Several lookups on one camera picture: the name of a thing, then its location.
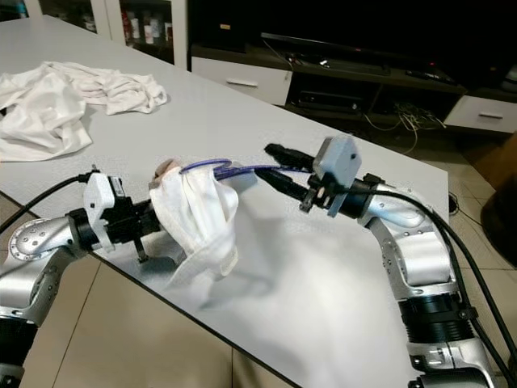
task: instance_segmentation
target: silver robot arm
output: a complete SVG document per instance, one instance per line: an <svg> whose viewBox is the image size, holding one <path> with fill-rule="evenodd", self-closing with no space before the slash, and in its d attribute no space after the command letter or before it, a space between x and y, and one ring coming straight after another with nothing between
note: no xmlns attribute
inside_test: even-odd
<svg viewBox="0 0 517 388"><path fill-rule="evenodd" d="M0 265L0 388L19 386L25 358L69 264L100 247L110 251L131 241L143 262L140 237L160 230L150 201L133 204L117 177L91 174L84 202L65 217L26 222L9 241Z"/></svg>
<svg viewBox="0 0 517 388"><path fill-rule="evenodd" d="M373 175L356 179L360 156L351 137L327 138L315 158L281 145L268 145L266 152L281 165L312 173L305 188L277 171L255 172L299 200L302 211L316 205L331 217L341 213L375 236L406 325L410 362L424 373L408 387L494 388L485 348L469 322L477 312L461 300L448 245L437 226L405 200L364 193L395 192L421 201Z"/></svg>

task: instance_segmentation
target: white towel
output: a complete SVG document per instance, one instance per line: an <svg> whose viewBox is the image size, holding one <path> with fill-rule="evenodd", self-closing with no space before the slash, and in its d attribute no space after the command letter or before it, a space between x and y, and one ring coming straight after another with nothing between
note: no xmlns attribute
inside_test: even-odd
<svg viewBox="0 0 517 388"><path fill-rule="evenodd" d="M153 76L92 69L77 63L44 62L21 74L0 77L0 161L55 158L91 144L81 124L85 103L106 113L150 113L166 102Z"/></svg>
<svg viewBox="0 0 517 388"><path fill-rule="evenodd" d="M149 194L158 220L187 255L171 277L169 291L199 308L214 282L237 263L233 219L238 196L215 180L212 168L182 175L180 170L174 167L165 173Z"/></svg>
<svg viewBox="0 0 517 388"><path fill-rule="evenodd" d="M80 121L84 99L44 66L0 78L0 162L36 161L75 152L91 143Z"/></svg>
<svg viewBox="0 0 517 388"><path fill-rule="evenodd" d="M94 69L72 62L45 62L66 75L86 103L106 105L106 114L137 111L151 113L167 102L163 86L152 75L122 74L119 70Z"/></svg>

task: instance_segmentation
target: white drawer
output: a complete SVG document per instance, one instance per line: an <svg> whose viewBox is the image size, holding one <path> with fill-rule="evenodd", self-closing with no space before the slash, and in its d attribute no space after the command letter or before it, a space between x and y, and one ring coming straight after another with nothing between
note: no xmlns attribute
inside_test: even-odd
<svg viewBox="0 0 517 388"><path fill-rule="evenodd" d="M192 73L275 105L285 105L292 76L287 70L199 57L192 57Z"/></svg>
<svg viewBox="0 0 517 388"><path fill-rule="evenodd" d="M513 133L517 130L517 104L464 95L444 122L459 127Z"/></svg>

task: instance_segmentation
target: white table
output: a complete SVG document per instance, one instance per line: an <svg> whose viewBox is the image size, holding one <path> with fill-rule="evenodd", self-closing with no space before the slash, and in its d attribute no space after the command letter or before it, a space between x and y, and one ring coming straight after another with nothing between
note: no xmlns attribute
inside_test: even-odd
<svg viewBox="0 0 517 388"><path fill-rule="evenodd" d="M94 144L47 162L3 163L0 190L26 203L91 163L119 175L126 194L148 198L147 183L165 158L229 157L271 162L271 141L315 154L339 135L229 88L176 69L59 20L45 17L0 24L0 71L18 73L42 61L74 61L125 73L153 74L170 95L151 115L106 116L87 108L83 123ZM363 166L388 183L420 192L447 216L444 171L357 139ZM82 205L82 185L34 208L58 217ZM170 273L136 264L130 244L104 259L162 300L291 383L315 388L403 387L416 373L406 333L381 265L376 240L354 221L297 210L294 200L260 182L241 195L236 229L240 261L212 293L212 308L186 310L167 300Z"/></svg>

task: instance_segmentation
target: glass cabinet door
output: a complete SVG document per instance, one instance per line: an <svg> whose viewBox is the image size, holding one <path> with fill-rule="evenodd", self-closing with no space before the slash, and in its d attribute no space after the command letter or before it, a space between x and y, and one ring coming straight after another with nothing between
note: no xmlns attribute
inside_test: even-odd
<svg viewBox="0 0 517 388"><path fill-rule="evenodd" d="M0 22L28 17L23 0L0 0Z"/></svg>
<svg viewBox="0 0 517 388"><path fill-rule="evenodd" d="M174 64L171 0L120 0L125 43Z"/></svg>
<svg viewBox="0 0 517 388"><path fill-rule="evenodd" d="M63 21L97 32L97 24L90 0L40 0L43 15L50 15Z"/></svg>

